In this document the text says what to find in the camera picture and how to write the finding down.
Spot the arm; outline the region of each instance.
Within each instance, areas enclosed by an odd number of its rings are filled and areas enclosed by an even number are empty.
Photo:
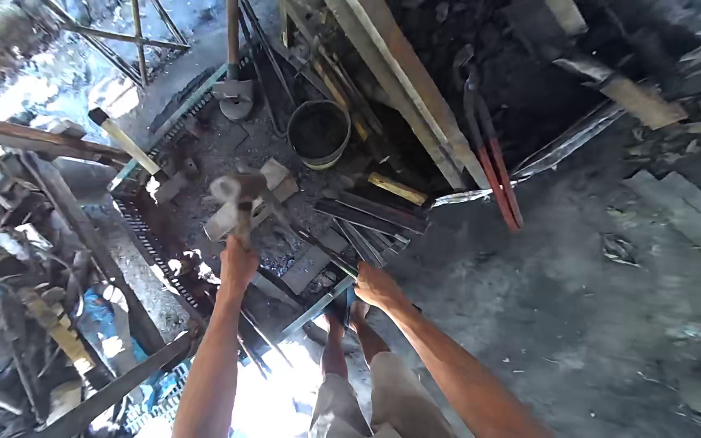
[[[229,236],[220,254],[220,281],[215,308],[185,383],[172,436],[229,435],[237,392],[237,323],[242,296],[256,273],[258,255]]]
[[[472,354],[423,317],[384,271],[362,262],[356,294],[400,328],[429,373],[475,436],[546,437],[512,393]]]

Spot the shorts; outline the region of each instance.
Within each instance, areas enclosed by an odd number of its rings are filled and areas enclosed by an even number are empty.
[[[372,358],[372,423],[361,413],[347,380],[326,374],[310,424],[315,438],[455,437],[434,399],[402,358],[380,352]]]

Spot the metal bucket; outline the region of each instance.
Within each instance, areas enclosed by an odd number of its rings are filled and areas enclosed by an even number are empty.
[[[307,101],[288,121],[288,144],[313,170],[332,167],[351,137],[351,117],[332,101]]]

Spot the wooden hammer handle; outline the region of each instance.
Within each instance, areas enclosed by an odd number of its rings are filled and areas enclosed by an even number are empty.
[[[239,37],[239,21],[240,21],[240,5],[238,0],[226,1],[226,20],[228,21],[228,36],[229,36],[229,64],[239,65],[240,63],[240,37]]]
[[[239,203],[237,205],[237,224],[232,233],[237,237],[245,251],[251,248],[251,212],[253,203]]]

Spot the concrete floor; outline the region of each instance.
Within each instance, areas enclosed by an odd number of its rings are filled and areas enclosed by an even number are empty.
[[[701,78],[691,86],[700,90]],[[642,167],[623,160],[637,125],[624,116],[557,172],[521,184],[520,233],[507,231],[493,201],[441,206],[426,236],[387,267],[557,436],[701,436],[677,394],[677,376],[701,361],[701,250],[620,184]],[[701,187],[701,153],[673,168]],[[631,242],[640,267],[603,256],[604,233]],[[394,324],[379,311],[369,318],[471,436]],[[348,363],[369,414],[360,352]]]

